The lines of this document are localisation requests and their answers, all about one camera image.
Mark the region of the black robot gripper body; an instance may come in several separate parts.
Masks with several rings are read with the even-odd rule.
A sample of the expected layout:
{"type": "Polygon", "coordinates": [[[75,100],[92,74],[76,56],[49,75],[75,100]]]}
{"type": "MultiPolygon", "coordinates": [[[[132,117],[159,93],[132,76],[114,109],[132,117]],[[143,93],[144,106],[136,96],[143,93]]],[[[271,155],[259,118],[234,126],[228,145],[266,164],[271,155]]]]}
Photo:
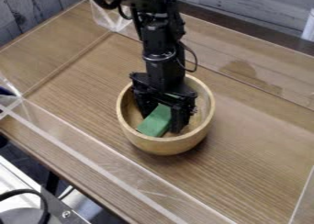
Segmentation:
{"type": "Polygon", "coordinates": [[[180,105],[187,109],[188,115],[194,114],[196,91],[186,84],[186,73],[196,69],[186,67],[186,54],[182,51],[170,51],[162,54],[144,52],[144,73],[131,73],[132,93],[155,93],[155,100],[172,108],[180,105]]]}

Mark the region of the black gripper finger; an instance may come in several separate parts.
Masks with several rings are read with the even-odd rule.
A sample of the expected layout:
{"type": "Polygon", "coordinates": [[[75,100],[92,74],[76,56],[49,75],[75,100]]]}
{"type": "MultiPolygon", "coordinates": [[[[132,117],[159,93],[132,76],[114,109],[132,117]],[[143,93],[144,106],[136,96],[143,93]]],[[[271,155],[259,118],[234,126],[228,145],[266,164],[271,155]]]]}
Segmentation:
{"type": "Polygon", "coordinates": [[[155,93],[140,92],[138,90],[134,91],[135,101],[143,118],[146,118],[158,107],[155,96],[155,93]]]}
{"type": "Polygon", "coordinates": [[[178,134],[188,123],[187,109],[180,105],[171,108],[171,133],[178,134]]]}

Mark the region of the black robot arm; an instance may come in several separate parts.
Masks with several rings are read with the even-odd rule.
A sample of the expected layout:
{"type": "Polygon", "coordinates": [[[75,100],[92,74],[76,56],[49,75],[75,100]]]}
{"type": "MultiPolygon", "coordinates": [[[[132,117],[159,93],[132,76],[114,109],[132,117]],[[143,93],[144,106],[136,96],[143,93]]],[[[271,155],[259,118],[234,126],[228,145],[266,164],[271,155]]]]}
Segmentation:
{"type": "Polygon", "coordinates": [[[180,17],[176,0],[92,0],[98,6],[120,11],[134,22],[142,41],[143,73],[132,73],[132,93],[142,115],[147,117],[163,104],[171,108],[172,133],[182,131],[194,114],[198,94],[186,85],[186,52],[182,42],[186,22],[180,17]]]}

